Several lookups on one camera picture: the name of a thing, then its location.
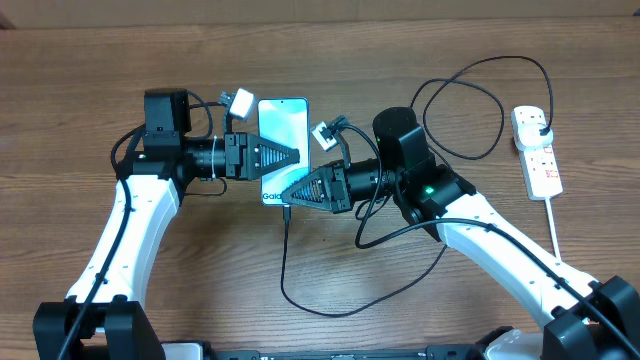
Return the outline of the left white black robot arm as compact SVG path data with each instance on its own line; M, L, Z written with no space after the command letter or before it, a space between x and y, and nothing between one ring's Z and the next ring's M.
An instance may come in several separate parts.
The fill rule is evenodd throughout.
M221 95L224 134L190 136L193 92L152 89L145 122L120 139L116 193L99 243L61 302L40 304L33 334L42 359L210 359L202 341L163 343L147 318L147 285L160 242L194 179L283 180L310 162L308 104Z

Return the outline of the blue Galaxy smartphone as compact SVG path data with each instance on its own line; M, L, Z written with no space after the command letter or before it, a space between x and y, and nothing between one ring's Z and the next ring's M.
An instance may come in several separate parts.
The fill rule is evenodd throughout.
M310 172L309 104L306 98L271 98L258 102L259 136L299 151L298 163L261 178L265 206L283 206L281 194Z

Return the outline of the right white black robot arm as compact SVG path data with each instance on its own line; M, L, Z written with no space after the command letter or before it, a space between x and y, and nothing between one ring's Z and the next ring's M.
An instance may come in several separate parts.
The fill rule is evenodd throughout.
M372 123L375 158L322 166L289 187L284 202L332 213L391 195L408 223L462 253L496 280L536 322L480 343L436 346L429 359L636 359L639 294L624 279L600 282L552 256L506 221L476 188L435 161L410 107L392 107Z

